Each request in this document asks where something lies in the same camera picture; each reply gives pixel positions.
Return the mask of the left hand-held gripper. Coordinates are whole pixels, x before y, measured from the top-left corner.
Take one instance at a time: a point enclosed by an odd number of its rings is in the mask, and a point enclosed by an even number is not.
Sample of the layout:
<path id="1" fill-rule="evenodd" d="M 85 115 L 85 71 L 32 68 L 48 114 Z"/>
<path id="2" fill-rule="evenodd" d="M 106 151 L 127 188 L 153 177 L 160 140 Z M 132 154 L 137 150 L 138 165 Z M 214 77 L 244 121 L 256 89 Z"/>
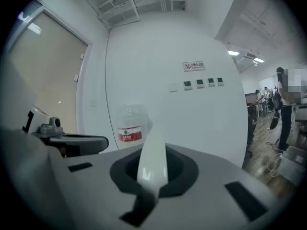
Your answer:
<path id="1" fill-rule="evenodd" d="M 103 136 L 63 134 L 60 120 L 51 117 L 34 105 L 36 94 L 10 62 L 2 62 L 0 68 L 0 156 L 21 147 L 9 146 L 13 132 L 33 135 L 56 148 L 63 157 L 78 157 L 98 154 L 108 148 L 109 141 Z"/>

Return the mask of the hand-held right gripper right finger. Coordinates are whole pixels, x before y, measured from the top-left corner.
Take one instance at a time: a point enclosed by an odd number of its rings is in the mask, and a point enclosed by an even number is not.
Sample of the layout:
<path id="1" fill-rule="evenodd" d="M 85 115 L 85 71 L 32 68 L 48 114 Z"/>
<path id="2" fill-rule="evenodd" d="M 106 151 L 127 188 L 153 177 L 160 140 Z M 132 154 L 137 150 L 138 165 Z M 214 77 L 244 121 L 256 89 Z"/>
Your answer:
<path id="1" fill-rule="evenodd" d="M 143 222 L 145 230 L 262 230 L 283 209 L 272 191 L 232 162 L 168 144 L 192 158 L 199 175 L 184 194 L 160 199 Z"/>

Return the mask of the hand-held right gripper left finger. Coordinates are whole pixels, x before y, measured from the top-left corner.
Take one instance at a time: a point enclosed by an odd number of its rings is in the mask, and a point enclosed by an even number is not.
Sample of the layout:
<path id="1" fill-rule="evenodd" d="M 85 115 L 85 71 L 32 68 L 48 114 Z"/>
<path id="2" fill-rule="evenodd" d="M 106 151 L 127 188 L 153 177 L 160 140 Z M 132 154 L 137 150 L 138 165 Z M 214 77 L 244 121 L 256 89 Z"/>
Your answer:
<path id="1" fill-rule="evenodd" d="M 0 131 L 0 158 L 22 204 L 57 230 L 132 230 L 144 224 L 144 190 L 125 170 L 141 146 L 64 158 L 22 131 Z"/>

